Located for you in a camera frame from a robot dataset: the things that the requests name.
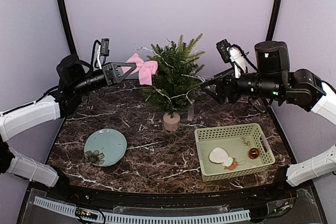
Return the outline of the pink bow ornament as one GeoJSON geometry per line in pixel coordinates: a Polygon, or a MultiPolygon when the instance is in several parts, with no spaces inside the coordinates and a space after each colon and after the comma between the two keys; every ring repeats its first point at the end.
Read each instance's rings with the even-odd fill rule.
{"type": "Polygon", "coordinates": [[[140,85],[152,85],[152,75],[155,75],[158,70],[157,61],[144,61],[137,53],[135,53],[126,61],[126,63],[136,64],[136,68],[131,72],[131,74],[138,74],[140,85]]]}

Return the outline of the small green christmas tree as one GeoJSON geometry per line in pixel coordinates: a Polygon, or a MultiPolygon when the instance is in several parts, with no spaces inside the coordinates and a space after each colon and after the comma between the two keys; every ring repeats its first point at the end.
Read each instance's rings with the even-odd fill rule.
{"type": "Polygon", "coordinates": [[[144,97],[161,111],[173,114],[177,109],[192,103],[192,95],[200,84],[197,74],[204,65],[197,61],[204,50],[196,50],[195,46],[203,34],[191,39],[188,43],[180,35],[177,42],[170,41],[166,46],[151,44],[149,60],[158,62],[158,70],[152,76],[152,85],[142,89],[144,97]]]}

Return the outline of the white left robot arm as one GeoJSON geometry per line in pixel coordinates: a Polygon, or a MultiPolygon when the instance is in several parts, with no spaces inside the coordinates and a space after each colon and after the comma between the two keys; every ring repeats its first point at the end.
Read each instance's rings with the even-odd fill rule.
{"type": "Polygon", "coordinates": [[[94,70],[77,55],[66,56],[57,66],[59,84],[56,87],[33,102],[1,112],[1,173],[53,187],[61,200],[71,200],[74,189],[65,181],[59,181],[61,172],[17,152],[9,147],[8,141],[35,126],[71,115],[84,94],[118,84],[136,69],[134,62],[108,62],[94,70]]]}

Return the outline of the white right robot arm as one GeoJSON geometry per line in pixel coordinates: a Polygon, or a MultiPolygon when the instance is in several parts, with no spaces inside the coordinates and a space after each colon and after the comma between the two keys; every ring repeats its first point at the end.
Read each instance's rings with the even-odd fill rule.
{"type": "Polygon", "coordinates": [[[307,69],[291,72],[285,42],[257,43],[255,72],[248,72],[251,62],[238,45],[222,40],[216,48],[231,68],[202,83],[201,89],[219,104],[236,103],[242,96],[262,98],[297,105],[335,123],[335,88],[307,69]]]}

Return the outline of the clear battery box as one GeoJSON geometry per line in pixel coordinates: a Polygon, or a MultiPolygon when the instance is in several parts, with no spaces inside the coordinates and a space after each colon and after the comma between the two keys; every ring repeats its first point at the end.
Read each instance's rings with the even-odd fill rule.
{"type": "Polygon", "coordinates": [[[195,104],[189,104],[187,108],[187,120],[193,121],[195,113],[195,104]]]}

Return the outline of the white snowman ornament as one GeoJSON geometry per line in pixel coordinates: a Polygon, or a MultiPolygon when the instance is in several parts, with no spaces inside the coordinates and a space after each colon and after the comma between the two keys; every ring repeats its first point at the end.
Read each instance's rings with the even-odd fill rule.
{"type": "Polygon", "coordinates": [[[238,166],[236,159],[229,156],[221,147],[216,147],[210,152],[209,161],[214,164],[221,164],[227,170],[234,170],[238,166]]]}

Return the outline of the green perforated plastic basket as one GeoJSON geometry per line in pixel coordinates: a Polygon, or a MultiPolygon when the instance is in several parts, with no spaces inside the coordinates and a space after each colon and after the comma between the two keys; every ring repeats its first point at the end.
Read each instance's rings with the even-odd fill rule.
{"type": "Polygon", "coordinates": [[[263,172],[276,161],[265,134],[257,123],[197,129],[194,136],[202,180],[205,182],[263,172]],[[258,158],[249,158],[251,148],[241,142],[241,136],[250,140],[251,148],[259,149],[258,158]],[[223,148],[229,156],[236,159],[238,166],[234,170],[224,169],[221,164],[209,161],[209,154],[216,147],[223,148]]]}

